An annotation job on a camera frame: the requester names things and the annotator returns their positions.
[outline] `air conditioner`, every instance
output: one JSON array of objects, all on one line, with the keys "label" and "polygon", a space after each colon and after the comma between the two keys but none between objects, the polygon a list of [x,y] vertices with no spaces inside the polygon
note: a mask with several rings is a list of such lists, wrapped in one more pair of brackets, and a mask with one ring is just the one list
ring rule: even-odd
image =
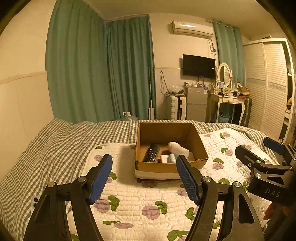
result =
[{"label": "air conditioner", "polygon": [[187,34],[206,39],[213,37],[213,28],[209,26],[176,20],[173,20],[172,25],[174,34]]}]

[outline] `silver bolt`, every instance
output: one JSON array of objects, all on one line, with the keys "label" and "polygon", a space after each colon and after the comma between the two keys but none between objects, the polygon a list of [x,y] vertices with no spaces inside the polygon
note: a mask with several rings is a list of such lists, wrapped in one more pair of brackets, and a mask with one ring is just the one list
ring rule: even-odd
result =
[{"label": "silver bolt", "polygon": [[202,178],[205,182],[209,183],[212,179],[208,176]]},{"label": "silver bolt", "polygon": [[240,188],[240,186],[241,186],[241,184],[239,182],[234,182],[233,185],[236,186],[237,188]]},{"label": "silver bolt", "polygon": [[54,186],[54,182],[49,182],[49,183],[47,184],[47,186],[48,186],[49,188],[52,188],[52,187]]},{"label": "silver bolt", "polygon": [[85,176],[80,176],[80,177],[78,177],[78,181],[79,181],[80,183],[84,182],[85,180],[86,180],[86,177],[85,177]]}]

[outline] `white quilted mat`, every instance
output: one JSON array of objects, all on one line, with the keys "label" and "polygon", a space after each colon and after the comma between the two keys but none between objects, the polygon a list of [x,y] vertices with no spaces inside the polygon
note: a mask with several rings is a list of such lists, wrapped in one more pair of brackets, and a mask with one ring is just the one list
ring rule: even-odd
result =
[{"label": "white quilted mat", "polygon": [[[200,171],[216,182],[231,184],[239,181],[247,184],[250,171],[234,154],[238,145],[245,145],[270,163],[266,153],[245,135],[233,129],[224,128],[200,137],[209,155],[207,163]],[[195,218],[197,206],[189,200],[182,181],[137,183],[134,174],[134,145],[103,144],[97,148],[90,152],[82,175],[97,166],[104,154],[113,156],[110,177],[100,199],[91,206],[104,240],[184,240]],[[261,224],[264,225],[263,212],[270,202],[248,194]],[[222,211],[223,202],[218,202],[210,240],[217,238]],[[68,223],[70,232],[76,234],[72,211],[68,213]]]}]

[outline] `wardrobe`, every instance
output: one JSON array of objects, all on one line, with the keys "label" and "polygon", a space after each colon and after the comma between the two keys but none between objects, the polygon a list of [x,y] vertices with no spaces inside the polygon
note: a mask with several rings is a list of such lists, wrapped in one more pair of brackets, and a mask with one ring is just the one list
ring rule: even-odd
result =
[{"label": "wardrobe", "polygon": [[[287,39],[271,38],[244,45],[246,87],[253,100],[249,127],[278,141],[290,143],[295,129],[295,77]],[[292,93],[291,114],[287,115],[287,95]]]}]

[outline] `teal curtain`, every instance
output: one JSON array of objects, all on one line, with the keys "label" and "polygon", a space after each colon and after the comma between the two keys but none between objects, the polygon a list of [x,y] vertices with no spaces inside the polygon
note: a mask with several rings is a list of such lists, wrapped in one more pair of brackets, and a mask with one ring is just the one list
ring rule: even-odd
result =
[{"label": "teal curtain", "polygon": [[227,63],[233,75],[233,83],[245,86],[244,46],[239,28],[226,27],[224,23],[213,22],[217,38],[219,63]]},{"label": "teal curtain", "polygon": [[116,119],[130,111],[147,119],[149,80],[155,106],[154,61],[148,16],[105,23],[107,64]]},{"label": "teal curtain", "polygon": [[72,123],[115,119],[104,21],[83,1],[57,0],[47,35],[46,71],[54,117]]}]

